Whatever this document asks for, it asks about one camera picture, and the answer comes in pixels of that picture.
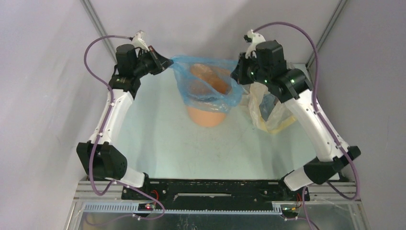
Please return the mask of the blue plastic trash bag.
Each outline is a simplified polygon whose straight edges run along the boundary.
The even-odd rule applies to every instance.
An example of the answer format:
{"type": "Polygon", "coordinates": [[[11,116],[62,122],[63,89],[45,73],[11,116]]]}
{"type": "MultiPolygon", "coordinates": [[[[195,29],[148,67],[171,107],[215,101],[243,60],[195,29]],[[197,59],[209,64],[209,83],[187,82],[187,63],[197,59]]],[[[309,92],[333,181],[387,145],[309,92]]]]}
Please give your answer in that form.
{"type": "Polygon", "coordinates": [[[231,78],[237,61],[177,55],[171,58],[178,90],[186,106],[229,113],[242,98],[243,88],[231,78]]]}

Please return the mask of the translucent yellowish plastic bag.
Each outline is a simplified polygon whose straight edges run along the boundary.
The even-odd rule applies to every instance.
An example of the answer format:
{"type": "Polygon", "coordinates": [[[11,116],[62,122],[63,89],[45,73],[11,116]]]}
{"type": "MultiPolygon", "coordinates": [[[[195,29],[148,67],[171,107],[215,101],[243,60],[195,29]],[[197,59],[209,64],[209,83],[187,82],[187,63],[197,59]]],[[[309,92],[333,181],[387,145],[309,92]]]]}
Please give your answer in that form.
{"type": "Polygon", "coordinates": [[[243,85],[239,107],[255,128],[277,134],[296,122],[295,116],[260,83],[243,85]]]}

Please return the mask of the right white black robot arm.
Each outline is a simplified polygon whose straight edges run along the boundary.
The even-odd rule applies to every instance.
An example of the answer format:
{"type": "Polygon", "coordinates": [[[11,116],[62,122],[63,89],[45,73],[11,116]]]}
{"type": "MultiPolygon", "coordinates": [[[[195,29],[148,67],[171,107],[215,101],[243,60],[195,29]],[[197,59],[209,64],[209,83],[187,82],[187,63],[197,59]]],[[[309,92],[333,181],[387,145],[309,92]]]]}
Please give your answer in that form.
{"type": "Polygon", "coordinates": [[[301,124],[316,152],[316,157],[281,179],[279,196],[293,199],[298,189],[323,184],[360,156],[357,146],[349,146],[336,130],[322,118],[324,111],[312,100],[313,86],[300,69],[289,69],[283,47],[277,41],[252,41],[240,53],[231,77],[239,84],[260,83],[287,107],[301,124]]]}

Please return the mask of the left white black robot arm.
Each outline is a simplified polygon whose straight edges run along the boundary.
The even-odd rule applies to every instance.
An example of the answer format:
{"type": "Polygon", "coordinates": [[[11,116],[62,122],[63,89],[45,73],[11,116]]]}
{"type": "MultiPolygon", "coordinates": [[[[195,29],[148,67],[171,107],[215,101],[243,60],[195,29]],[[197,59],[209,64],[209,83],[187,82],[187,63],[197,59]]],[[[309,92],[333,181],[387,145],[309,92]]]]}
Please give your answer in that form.
{"type": "Polygon", "coordinates": [[[145,183],[147,174],[128,166],[126,156],[114,144],[141,86],[141,78],[162,73],[173,60],[160,55],[152,46],[142,50],[131,44],[118,46],[115,55],[117,64],[108,82],[105,108],[89,140],[77,145],[77,155],[89,178],[132,186],[133,194],[143,200],[151,195],[151,186],[145,183]]]}

